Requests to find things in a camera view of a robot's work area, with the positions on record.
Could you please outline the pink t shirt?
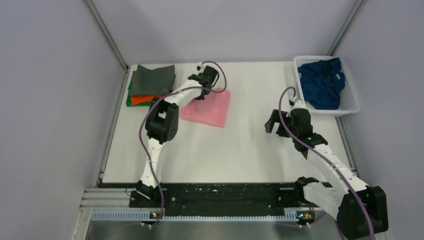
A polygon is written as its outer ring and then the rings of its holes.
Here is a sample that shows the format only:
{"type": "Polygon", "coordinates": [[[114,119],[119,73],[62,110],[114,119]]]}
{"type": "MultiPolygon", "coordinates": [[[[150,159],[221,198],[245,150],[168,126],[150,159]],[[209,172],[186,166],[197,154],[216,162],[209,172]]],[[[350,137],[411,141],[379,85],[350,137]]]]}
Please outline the pink t shirt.
{"type": "Polygon", "coordinates": [[[179,112],[179,117],[200,124],[224,128],[231,100],[231,92],[211,92],[203,100],[191,100],[179,112]]]}

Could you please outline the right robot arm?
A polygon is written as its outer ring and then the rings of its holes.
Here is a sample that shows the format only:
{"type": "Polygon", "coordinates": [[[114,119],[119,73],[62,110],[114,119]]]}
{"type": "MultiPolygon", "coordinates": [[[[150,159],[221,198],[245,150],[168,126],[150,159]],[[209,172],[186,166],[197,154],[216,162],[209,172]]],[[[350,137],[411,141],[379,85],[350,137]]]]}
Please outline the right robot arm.
{"type": "Polygon", "coordinates": [[[305,108],[289,112],[274,109],[265,123],[271,133],[290,138],[294,148],[325,177],[331,188],[313,177],[300,177],[293,200],[299,206],[313,203],[333,217],[348,240],[374,238],[389,229],[387,196],[380,186],[370,186],[357,177],[332,151],[328,141],[314,132],[311,115],[305,108]]]}

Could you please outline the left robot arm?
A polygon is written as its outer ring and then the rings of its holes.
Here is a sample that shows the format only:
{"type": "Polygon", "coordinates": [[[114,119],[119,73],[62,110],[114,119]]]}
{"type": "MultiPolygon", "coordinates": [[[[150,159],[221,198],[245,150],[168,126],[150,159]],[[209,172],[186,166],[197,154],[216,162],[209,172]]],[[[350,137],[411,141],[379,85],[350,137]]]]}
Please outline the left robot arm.
{"type": "Polygon", "coordinates": [[[161,152],[165,144],[174,139],[179,127],[179,113],[192,100],[204,100],[213,92],[213,87],[220,73],[212,66],[200,63],[198,73],[187,78],[182,86],[164,97],[154,98],[142,121],[145,127],[147,143],[139,136],[140,143],[146,152],[146,163],[143,173],[136,185],[141,200],[149,207],[160,202],[160,177],[156,173],[161,152]]]}

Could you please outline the white plastic basket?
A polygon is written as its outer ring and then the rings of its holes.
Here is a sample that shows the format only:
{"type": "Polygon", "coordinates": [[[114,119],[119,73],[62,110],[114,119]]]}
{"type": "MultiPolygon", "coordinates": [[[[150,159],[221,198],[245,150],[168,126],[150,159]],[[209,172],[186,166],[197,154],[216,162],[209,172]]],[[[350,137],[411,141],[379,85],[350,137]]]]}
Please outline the white plastic basket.
{"type": "Polygon", "coordinates": [[[360,103],[357,95],[357,87],[355,80],[352,76],[352,73],[346,64],[346,61],[343,58],[340,58],[341,71],[345,75],[345,87],[340,93],[340,105],[338,109],[334,110],[324,110],[316,109],[308,101],[305,100],[303,87],[301,86],[301,74],[298,71],[298,68],[304,64],[310,64],[318,61],[327,61],[330,59],[336,58],[335,56],[329,55],[303,55],[296,56],[293,59],[293,68],[295,72],[295,79],[297,83],[297,93],[298,98],[302,99],[305,102],[306,108],[312,114],[323,114],[323,115],[334,115],[335,117],[341,117],[347,114],[355,114],[360,111],[360,103]]]}

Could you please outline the blue t shirt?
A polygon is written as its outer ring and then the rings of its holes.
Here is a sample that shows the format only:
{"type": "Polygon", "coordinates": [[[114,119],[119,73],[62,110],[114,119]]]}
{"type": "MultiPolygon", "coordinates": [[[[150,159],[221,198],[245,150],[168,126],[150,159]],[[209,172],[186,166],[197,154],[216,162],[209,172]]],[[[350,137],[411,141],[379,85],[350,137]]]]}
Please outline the blue t shirt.
{"type": "Polygon", "coordinates": [[[346,76],[340,58],[305,63],[297,68],[304,100],[317,110],[337,110],[346,76]]]}

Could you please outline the grey folded t shirt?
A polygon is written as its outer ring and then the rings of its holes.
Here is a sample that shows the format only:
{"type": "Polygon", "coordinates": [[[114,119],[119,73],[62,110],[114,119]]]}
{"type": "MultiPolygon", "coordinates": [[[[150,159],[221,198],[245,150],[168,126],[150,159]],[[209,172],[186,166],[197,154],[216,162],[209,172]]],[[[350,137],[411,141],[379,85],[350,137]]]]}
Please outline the grey folded t shirt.
{"type": "Polygon", "coordinates": [[[138,65],[131,80],[129,95],[131,97],[167,95],[174,91],[175,79],[175,65],[155,69],[138,65]]]}

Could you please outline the orange folded t shirt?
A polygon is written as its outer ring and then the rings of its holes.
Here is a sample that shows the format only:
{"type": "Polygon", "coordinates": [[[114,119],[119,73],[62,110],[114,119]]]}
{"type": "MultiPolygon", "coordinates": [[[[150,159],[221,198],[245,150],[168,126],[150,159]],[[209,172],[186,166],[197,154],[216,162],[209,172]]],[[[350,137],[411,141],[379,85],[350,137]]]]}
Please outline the orange folded t shirt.
{"type": "Polygon", "coordinates": [[[127,94],[127,106],[139,106],[150,103],[155,97],[163,97],[166,95],[169,84],[166,79],[161,76],[149,76],[134,73],[127,94]]]}

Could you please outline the green folded t shirt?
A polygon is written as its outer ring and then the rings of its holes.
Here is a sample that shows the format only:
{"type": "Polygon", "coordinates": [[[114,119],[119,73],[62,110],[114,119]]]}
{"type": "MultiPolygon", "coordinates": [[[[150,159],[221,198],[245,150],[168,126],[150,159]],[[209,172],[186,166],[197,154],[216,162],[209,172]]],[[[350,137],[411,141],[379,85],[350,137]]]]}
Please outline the green folded t shirt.
{"type": "Polygon", "coordinates": [[[133,80],[130,80],[130,83],[128,85],[128,93],[126,97],[125,104],[127,107],[138,107],[138,106],[149,106],[150,102],[153,100],[155,96],[148,95],[148,96],[130,96],[130,90],[133,86],[133,80]]]}

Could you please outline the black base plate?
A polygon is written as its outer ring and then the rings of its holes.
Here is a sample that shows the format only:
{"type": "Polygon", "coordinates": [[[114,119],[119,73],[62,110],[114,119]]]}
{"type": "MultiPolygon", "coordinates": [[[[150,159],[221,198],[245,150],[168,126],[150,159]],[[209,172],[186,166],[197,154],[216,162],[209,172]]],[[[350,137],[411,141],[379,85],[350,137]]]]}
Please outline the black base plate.
{"type": "Polygon", "coordinates": [[[311,210],[289,183],[163,183],[131,192],[129,207],[164,209],[166,217],[279,217],[289,208],[311,210]]]}

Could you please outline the left aluminium frame post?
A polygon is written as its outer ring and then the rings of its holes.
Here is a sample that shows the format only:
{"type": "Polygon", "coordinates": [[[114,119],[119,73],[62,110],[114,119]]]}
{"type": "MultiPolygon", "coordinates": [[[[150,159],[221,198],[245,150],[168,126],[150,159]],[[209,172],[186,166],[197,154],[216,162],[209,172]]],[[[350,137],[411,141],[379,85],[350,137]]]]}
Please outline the left aluminium frame post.
{"type": "Polygon", "coordinates": [[[115,57],[115,59],[117,60],[117,62],[119,63],[120,67],[123,70],[127,70],[128,69],[128,64],[125,61],[121,51],[119,50],[117,44],[115,43],[108,27],[106,26],[99,10],[97,9],[95,3],[93,0],[82,0],[82,2],[84,3],[85,7],[87,8],[87,10],[89,11],[90,15],[93,18],[94,23],[96,24],[96,26],[98,27],[98,29],[100,30],[105,42],[107,43],[109,49],[111,50],[113,56],[115,57]]]}

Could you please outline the aluminium frame post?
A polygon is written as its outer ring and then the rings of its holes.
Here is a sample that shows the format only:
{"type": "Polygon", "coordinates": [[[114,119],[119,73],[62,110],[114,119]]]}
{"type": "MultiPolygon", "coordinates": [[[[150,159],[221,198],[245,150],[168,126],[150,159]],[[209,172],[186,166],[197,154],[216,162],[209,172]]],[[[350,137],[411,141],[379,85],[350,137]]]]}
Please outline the aluminium frame post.
{"type": "Polygon", "coordinates": [[[108,27],[106,26],[99,10],[97,9],[95,3],[93,0],[82,0],[82,2],[84,3],[85,7],[87,8],[87,10],[89,11],[90,15],[93,18],[94,23],[96,24],[96,26],[98,27],[98,29],[100,30],[105,42],[107,43],[109,49],[111,50],[113,56],[115,57],[115,59],[117,60],[117,62],[119,63],[120,67],[123,70],[127,70],[128,69],[128,64],[125,61],[121,51],[119,50],[117,44],[115,43],[108,27]]]}
{"type": "Polygon", "coordinates": [[[351,11],[349,12],[346,20],[344,21],[342,27],[340,28],[338,34],[336,35],[334,41],[332,42],[329,50],[326,53],[328,56],[333,56],[335,54],[335,52],[339,48],[343,38],[348,33],[350,27],[353,25],[358,14],[360,13],[360,11],[362,10],[362,8],[364,7],[364,5],[367,2],[368,2],[367,0],[356,0],[354,2],[354,5],[353,5],[351,11]]]}

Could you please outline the right aluminium frame post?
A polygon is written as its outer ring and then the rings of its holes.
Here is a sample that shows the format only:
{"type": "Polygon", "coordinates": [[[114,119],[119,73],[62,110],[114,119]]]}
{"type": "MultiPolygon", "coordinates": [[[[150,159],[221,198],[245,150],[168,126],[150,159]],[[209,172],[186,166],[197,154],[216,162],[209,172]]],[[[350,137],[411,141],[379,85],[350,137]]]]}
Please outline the right aluminium frame post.
{"type": "Polygon", "coordinates": [[[354,2],[354,5],[353,5],[351,11],[349,12],[346,20],[344,21],[342,27],[340,28],[338,34],[336,35],[334,41],[332,42],[329,50],[326,53],[328,56],[333,56],[335,54],[335,52],[339,48],[343,38],[348,33],[350,27],[353,25],[358,14],[360,13],[360,11],[362,10],[362,8],[364,7],[364,5],[367,2],[368,2],[367,0],[356,0],[354,2]]]}

